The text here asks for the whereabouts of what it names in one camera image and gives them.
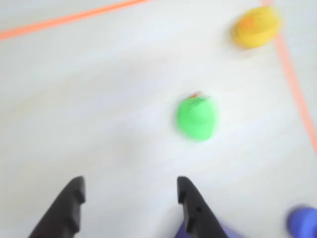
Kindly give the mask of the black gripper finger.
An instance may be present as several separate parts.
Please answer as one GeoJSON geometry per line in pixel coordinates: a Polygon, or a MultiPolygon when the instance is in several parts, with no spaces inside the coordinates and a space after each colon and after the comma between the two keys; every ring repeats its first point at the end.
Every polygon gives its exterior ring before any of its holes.
{"type": "Polygon", "coordinates": [[[226,232],[211,211],[204,198],[184,176],[177,178],[178,203],[183,207],[184,220],[178,232],[178,238],[227,238],[226,232]]]}
{"type": "Polygon", "coordinates": [[[81,205],[86,202],[83,176],[73,178],[59,193],[30,233],[30,238],[73,238],[80,231],[81,205]]]}

